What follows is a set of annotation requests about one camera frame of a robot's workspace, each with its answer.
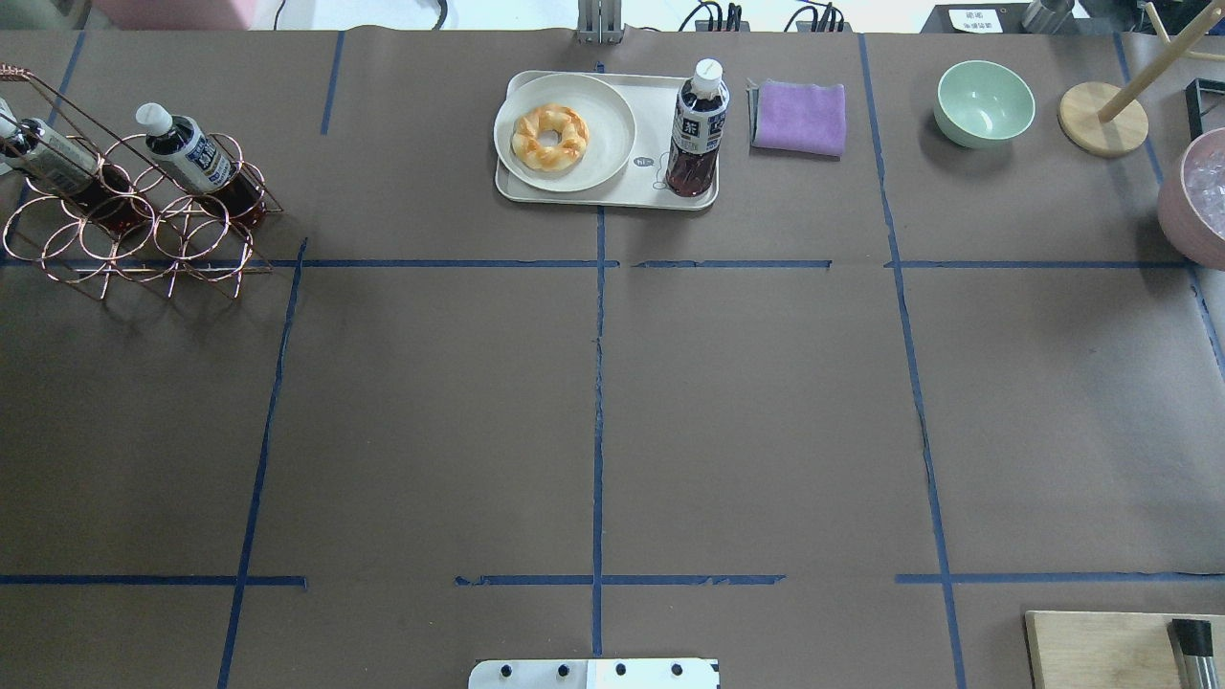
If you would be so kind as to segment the tea bottle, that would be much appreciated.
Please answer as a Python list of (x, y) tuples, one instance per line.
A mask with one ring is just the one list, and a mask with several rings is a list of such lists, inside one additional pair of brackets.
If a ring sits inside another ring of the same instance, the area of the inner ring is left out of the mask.
[(113, 235), (126, 235), (153, 219), (153, 210), (125, 170), (36, 118), (1, 123), (2, 156), (36, 190), (64, 200), (78, 217)]
[(145, 130), (149, 158), (198, 208), (244, 230), (257, 230), (267, 215), (265, 191), (214, 136), (194, 118), (172, 114), (158, 103), (137, 105), (134, 118)]
[(712, 188), (729, 109), (724, 67), (702, 58), (677, 89), (665, 183), (681, 197), (697, 197)]

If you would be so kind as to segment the beige tray with bunny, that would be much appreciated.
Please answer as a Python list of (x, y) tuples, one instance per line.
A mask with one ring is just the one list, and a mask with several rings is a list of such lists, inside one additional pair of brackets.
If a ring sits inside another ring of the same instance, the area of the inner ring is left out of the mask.
[[(510, 78), (492, 129), (499, 192), (516, 202), (709, 208), (719, 192), (717, 183), (699, 196), (682, 197), (665, 181), (675, 96), (682, 83), (674, 76), (517, 74)], [(593, 135), (586, 156), (566, 170), (534, 170), (512, 151), (519, 116), (548, 103), (568, 105), (586, 119)]]

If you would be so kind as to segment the glazed twisted donut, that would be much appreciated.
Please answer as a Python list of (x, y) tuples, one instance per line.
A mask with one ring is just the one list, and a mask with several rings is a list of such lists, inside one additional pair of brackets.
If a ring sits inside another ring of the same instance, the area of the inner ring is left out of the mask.
[(548, 103), (518, 118), (511, 143), (522, 166), (540, 173), (564, 173), (586, 157), (590, 128), (568, 105)]

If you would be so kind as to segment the beige round plate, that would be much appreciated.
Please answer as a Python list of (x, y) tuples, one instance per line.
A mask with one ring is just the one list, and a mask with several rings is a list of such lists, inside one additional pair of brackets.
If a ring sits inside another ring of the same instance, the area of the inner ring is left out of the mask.
[(612, 179), (635, 139), (628, 101), (588, 74), (517, 74), (492, 130), (500, 166), (552, 192), (586, 191)]

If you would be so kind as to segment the purple folded cloth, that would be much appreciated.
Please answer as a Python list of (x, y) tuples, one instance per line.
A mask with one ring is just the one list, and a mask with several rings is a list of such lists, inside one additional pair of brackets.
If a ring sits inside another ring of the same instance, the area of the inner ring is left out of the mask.
[(844, 85), (764, 81), (751, 85), (748, 143), (753, 147), (839, 158), (846, 147)]

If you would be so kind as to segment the mint green bowl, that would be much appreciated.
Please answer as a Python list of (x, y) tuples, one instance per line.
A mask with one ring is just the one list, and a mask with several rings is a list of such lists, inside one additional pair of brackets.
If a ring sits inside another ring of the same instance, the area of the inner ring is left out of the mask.
[(1009, 143), (1036, 118), (1036, 97), (1014, 71), (986, 60), (949, 66), (936, 89), (933, 118), (953, 143), (986, 150)]

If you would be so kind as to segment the wooden cup tree stand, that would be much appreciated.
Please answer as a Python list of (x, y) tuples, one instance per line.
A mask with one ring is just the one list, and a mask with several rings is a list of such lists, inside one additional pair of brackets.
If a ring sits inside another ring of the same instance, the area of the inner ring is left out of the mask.
[(1080, 150), (1107, 161), (1137, 151), (1149, 137), (1149, 116), (1139, 96), (1181, 58), (1221, 63), (1220, 54), (1196, 51), (1213, 26), (1223, 18), (1223, 2), (1207, 1), (1182, 31), (1164, 25), (1156, 5), (1143, 5), (1147, 23), (1161, 43), (1160, 51), (1145, 69), (1120, 87), (1102, 81), (1088, 81), (1071, 87), (1058, 101), (1058, 126)]

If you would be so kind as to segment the wooden cutting board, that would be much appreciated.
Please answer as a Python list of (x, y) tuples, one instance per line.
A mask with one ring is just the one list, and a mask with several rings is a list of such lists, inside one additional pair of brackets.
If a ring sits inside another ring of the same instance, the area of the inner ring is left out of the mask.
[(1212, 622), (1223, 684), (1223, 615), (1027, 611), (1024, 626), (1036, 688), (1186, 688), (1174, 618)]

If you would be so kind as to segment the pink bowl of ice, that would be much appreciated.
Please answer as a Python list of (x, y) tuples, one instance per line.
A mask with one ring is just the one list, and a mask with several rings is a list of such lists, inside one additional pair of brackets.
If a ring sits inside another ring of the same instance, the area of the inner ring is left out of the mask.
[(1213, 129), (1191, 140), (1165, 175), (1158, 192), (1158, 219), (1164, 235), (1177, 253), (1191, 262), (1224, 270), (1223, 230), (1213, 227), (1212, 218), (1197, 207), (1197, 191), (1192, 189), (1192, 170), (1223, 153), (1224, 130)]

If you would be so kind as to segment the pink storage box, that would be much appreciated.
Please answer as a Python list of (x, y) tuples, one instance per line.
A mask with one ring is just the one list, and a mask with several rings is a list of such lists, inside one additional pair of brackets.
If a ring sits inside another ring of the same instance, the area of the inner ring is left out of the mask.
[(92, 1), (123, 29), (246, 31), (258, 1)]

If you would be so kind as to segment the steel muddler black tip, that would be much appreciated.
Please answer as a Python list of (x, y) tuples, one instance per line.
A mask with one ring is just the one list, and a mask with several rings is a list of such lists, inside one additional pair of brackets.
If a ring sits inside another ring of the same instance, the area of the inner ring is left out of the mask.
[(1169, 630), (1175, 638), (1181, 676), (1186, 688), (1223, 688), (1214, 656), (1212, 622), (1174, 618)]

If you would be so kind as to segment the aluminium frame post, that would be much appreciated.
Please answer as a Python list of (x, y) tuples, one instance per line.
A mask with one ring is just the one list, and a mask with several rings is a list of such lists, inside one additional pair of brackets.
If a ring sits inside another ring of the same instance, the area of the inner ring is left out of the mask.
[(615, 45), (624, 39), (621, 0), (578, 0), (576, 39), (579, 44)]

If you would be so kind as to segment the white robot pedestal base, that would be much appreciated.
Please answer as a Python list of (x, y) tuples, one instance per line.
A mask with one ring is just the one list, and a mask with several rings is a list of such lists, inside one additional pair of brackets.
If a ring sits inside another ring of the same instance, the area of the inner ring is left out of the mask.
[(489, 660), (468, 688), (722, 688), (715, 660), (696, 657)]

